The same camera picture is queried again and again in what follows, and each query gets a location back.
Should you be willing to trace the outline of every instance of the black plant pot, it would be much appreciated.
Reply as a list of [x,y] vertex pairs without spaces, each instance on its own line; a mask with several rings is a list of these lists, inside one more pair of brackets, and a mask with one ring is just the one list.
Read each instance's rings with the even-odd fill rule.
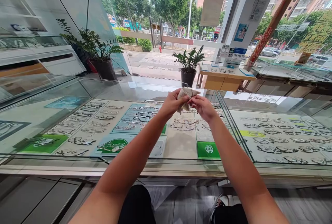
[[118,80],[115,75],[112,61],[91,61],[102,79]]
[[186,87],[193,87],[194,79],[195,79],[196,71],[194,73],[187,73],[183,71],[181,68],[181,85]]

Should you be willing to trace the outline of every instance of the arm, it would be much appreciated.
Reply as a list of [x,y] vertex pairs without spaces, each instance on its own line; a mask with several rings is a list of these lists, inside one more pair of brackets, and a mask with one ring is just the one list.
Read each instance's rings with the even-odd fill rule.
[[118,223],[126,195],[144,169],[163,127],[177,108],[189,100],[188,96],[177,100],[179,92],[180,89],[168,94],[158,113],[113,159],[70,224]]
[[225,172],[237,192],[249,223],[288,223],[256,167],[227,130],[208,99],[189,101],[211,128]]

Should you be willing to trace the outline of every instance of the sneaker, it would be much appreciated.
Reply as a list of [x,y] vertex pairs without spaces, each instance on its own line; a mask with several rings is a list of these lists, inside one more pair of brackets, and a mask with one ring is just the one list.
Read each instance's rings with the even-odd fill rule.
[[214,204],[213,212],[210,216],[209,223],[214,224],[214,211],[217,207],[227,207],[229,205],[229,199],[227,195],[221,194],[216,200]]

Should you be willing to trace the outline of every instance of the white car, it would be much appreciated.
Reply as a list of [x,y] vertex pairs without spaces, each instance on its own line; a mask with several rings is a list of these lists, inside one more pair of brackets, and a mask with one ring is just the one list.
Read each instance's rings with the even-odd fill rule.
[[272,49],[269,48],[264,48],[260,54],[262,56],[270,56],[270,57],[275,57],[278,55],[278,53],[274,52]]

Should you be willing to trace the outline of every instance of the black pants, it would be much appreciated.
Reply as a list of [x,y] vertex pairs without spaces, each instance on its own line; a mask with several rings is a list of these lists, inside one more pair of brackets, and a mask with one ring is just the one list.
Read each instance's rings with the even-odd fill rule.
[[[126,196],[118,224],[156,224],[149,191],[142,185],[132,186]],[[218,207],[214,211],[215,224],[247,224],[241,204],[232,207]]]

